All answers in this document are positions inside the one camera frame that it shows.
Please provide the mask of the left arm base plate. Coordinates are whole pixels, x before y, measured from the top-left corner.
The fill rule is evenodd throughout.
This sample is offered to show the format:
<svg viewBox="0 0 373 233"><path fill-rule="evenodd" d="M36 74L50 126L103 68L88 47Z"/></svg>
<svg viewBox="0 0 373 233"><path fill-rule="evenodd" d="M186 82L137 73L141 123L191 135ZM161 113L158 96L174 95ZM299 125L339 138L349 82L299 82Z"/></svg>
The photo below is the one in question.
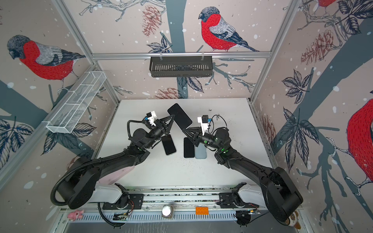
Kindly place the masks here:
<svg viewBox="0 0 373 233"><path fill-rule="evenodd" d="M115 203L104 203L104 210L140 210L143 194L123 194Z"/></svg>

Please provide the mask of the light-blue phone case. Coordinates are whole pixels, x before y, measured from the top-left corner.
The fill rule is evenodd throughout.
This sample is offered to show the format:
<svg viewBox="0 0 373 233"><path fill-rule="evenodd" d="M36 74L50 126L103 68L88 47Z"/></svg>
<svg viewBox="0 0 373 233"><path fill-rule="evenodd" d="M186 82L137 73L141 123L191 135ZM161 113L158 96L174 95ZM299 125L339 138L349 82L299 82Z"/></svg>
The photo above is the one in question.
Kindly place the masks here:
<svg viewBox="0 0 373 233"><path fill-rule="evenodd" d="M195 147L195 158L196 159L207 158L207 149L204 145L200 144L198 147Z"/></svg>

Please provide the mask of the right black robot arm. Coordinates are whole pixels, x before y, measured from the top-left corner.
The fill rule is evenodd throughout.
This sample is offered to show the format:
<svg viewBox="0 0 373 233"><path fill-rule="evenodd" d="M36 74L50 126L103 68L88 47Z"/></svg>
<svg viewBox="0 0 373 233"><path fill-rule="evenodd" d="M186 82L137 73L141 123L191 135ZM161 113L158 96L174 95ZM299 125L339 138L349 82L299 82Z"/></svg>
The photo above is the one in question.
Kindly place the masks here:
<svg viewBox="0 0 373 233"><path fill-rule="evenodd" d="M217 128L212 134L205 133L202 127L189 127L182 132L193 145L214 148L218 164L240 172L259 185L265 206L277 221L285 223L303 203L302 195L284 169L269 168L241 155L230 145L231 138L226 127Z"/></svg>

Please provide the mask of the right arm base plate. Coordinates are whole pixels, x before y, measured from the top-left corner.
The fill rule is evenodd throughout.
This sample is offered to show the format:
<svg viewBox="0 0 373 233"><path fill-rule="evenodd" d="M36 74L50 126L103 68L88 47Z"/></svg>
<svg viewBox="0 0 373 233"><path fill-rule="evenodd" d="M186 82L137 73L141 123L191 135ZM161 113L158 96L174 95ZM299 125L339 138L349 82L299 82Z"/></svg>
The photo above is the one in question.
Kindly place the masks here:
<svg viewBox="0 0 373 233"><path fill-rule="evenodd" d="M254 208L257 209L259 205L254 203L245 203L238 194L234 193L219 193L219 200L216 202L221 208Z"/></svg>

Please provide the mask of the black phone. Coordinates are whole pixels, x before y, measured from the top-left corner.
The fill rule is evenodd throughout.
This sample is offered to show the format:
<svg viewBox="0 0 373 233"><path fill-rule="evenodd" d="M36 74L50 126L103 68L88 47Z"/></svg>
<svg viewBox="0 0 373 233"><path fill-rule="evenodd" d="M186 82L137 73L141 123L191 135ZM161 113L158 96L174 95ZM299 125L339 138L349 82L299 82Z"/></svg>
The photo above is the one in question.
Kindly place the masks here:
<svg viewBox="0 0 373 233"><path fill-rule="evenodd" d="M167 112L169 113L169 115L174 115L174 121L181 130L187 129L193 123L191 118L186 114L186 112L177 103L172 105L167 110Z"/></svg>
<svg viewBox="0 0 373 233"><path fill-rule="evenodd" d="M176 147L171 135L163 136L161 138L161 141L166 155L176 153Z"/></svg>

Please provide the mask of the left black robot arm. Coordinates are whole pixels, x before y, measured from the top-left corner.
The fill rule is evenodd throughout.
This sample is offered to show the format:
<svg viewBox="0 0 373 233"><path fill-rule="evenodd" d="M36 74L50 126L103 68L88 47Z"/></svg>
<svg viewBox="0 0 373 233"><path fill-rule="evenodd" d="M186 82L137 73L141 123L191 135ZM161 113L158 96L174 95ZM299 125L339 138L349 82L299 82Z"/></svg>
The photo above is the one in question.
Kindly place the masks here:
<svg viewBox="0 0 373 233"><path fill-rule="evenodd" d="M126 167L143 163L150 152L163 136L170 134L175 115L154 120L155 126L149 132L143 128L130 130L131 123L145 124L146 120L127 121L127 134L130 145L122 152L96 159L80 158L57 181L51 190L50 200L56 206L67 205L70 209L77 209L88 203L94 192L98 190L97 182L112 173Z"/></svg>

